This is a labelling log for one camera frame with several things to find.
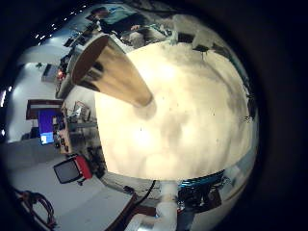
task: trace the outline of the cable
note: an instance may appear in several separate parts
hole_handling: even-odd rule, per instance
[[[53,230],[57,225],[55,217],[54,217],[54,208],[51,203],[46,199],[46,197],[38,192],[30,192],[30,191],[20,191],[12,186],[12,189],[15,193],[20,195],[18,200],[27,207],[30,215],[33,218],[39,220],[46,228],[49,230]],[[43,220],[33,209],[33,205],[39,202],[44,209],[47,211],[47,221]]]
[[[137,206],[139,206],[141,203],[143,203],[145,201],[145,199],[151,194],[151,191],[153,190],[154,186],[155,186],[156,180],[154,180],[152,182],[151,187],[148,189],[147,193],[145,194],[145,196],[138,202],[136,202],[135,204],[132,205],[132,207],[129,208],[129,210],[127,211],[126,215],[123,218],[123,223],[125,224],[127,222],[127,219],[129,218],[129,216],[134,212],[134,210],[137,208]]]
[[[153,190],[153,188],[155,186],[155,183],[156,183],[156,180],[153,180],[153,183],[152,183],[151,187],[148,189],[147,193],[143,196],[143,198],[140,201],[135,203],[133,205],[133,207],[136,208],[137,206],[139,206],[141,203],[143,203],[145,201],[145,199],[151,194],[151,192],[152,192],[152,190]]]

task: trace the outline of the computer monitor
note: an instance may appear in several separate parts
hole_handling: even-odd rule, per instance
[[[54,110],[38,111],[38,128],[41,144],[48,144],[54,141],[53,116],[56,114]]]
[[[41,133],[40,134],[40,142],[41,142],[41,144],[47,144],[47,143],[50,143],[50,142],[54,142],[53,132]]]

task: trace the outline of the blue screen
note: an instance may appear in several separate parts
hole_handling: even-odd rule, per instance
[[[41,133],[40,134],[41,144],[47,144],[54,141],[54,135],[52,132],[50,133]]]

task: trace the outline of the white wall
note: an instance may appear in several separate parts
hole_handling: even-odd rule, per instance
[[[0,153],[8,171],[33,167],[59,157],[59,150],[54,144],[41,145],[40,138],[2,143]]]

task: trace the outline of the chair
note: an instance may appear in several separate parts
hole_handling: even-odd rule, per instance
[[[82,178],[82,180],[77,181],[82,186],[85,180],[92,177],[86,158],[77,154],[55,165],[54,170],[61,184],[70,183]]]

